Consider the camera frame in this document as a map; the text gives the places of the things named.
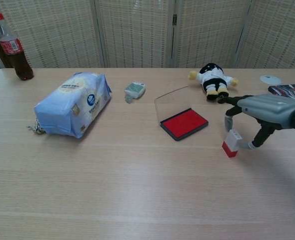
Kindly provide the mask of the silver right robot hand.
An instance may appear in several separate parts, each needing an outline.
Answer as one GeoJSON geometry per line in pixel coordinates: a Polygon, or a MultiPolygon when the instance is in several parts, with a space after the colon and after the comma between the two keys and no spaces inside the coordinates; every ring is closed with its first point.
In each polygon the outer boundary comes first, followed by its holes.
{"type": "Polygon", "coordinates": [[[233,129],[233,116],[244,113],[253,117],[261,128],[252,141],[241,143],[242,149],[256,149],[276,130],[295,129],[295,99],[274,94],[222,96],[219,104],[233,107],[226,111],[224,124],[227,131],[233,129]]]}

